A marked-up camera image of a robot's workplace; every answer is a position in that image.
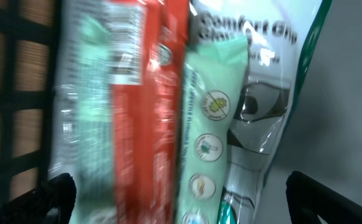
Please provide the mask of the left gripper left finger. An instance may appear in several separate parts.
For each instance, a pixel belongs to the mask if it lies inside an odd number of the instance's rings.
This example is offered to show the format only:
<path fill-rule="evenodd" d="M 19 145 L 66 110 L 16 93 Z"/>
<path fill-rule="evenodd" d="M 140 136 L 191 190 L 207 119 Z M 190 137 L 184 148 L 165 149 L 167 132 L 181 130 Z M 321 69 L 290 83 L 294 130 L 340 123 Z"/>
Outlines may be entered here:
<path fill-rule="evenodd" d="M 0 207 L 0 224 L 68 224 L 76 193 L 73 177 L 60 174 Z"/>

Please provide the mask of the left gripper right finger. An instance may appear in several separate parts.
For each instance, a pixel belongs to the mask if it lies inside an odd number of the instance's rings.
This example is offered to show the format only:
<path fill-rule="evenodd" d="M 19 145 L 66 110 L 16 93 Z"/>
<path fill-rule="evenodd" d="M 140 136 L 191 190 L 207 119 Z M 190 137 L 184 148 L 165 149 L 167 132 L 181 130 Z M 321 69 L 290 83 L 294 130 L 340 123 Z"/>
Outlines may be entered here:
<path fill-rule="evenodd" d="M 362 206 L 304 173 L 293 171 L 286 185 L 292 224 L 362 224 Z"/>

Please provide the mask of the mint green wipes pack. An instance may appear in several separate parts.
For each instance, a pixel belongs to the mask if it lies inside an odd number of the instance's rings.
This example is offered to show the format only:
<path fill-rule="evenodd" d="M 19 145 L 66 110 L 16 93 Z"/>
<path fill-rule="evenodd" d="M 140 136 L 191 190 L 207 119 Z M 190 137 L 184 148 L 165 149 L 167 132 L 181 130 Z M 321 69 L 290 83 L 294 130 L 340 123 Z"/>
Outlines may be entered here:
<path fill-rule="evenodd" d="M 183 118 L 175 223 L 214 224 L 227 169 L 227 132 L 248 66 L 244 36 L 195 45 L 183 66 Z"/>

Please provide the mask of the green 3M gloves package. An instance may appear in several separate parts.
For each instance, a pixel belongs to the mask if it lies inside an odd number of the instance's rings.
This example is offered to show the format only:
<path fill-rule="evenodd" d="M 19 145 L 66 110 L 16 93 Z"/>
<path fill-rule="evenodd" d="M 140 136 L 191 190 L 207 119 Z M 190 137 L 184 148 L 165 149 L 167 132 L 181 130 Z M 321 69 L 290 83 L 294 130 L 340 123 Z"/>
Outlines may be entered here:
<path fill-rule="evenodd" d="M 216 223 L 252 223 L 331 3 L 186 1 L 184 60 L 195 45 L 239 36 L 248 41 L 248 66 L 227 132 L 227 169 Z M 62 10 L 60 113 L 50 172 L 74 176 L 77 193 L 70 223 L 118 223 L 106 2 L 66 1 Z M 175 223 L 179 193 L 182 118 L 183 82 L 171 223 Z"/>

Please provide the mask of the red stick sachet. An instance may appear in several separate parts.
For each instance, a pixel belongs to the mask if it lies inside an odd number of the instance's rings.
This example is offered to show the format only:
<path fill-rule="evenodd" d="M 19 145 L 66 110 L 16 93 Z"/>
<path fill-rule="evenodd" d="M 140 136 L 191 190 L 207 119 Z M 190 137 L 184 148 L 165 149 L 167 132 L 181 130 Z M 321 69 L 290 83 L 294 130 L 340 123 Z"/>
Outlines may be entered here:
<path fill-rule="evenodd" d="M 173 221 L 186 0 L 107 1 L 119 224 Z"/>

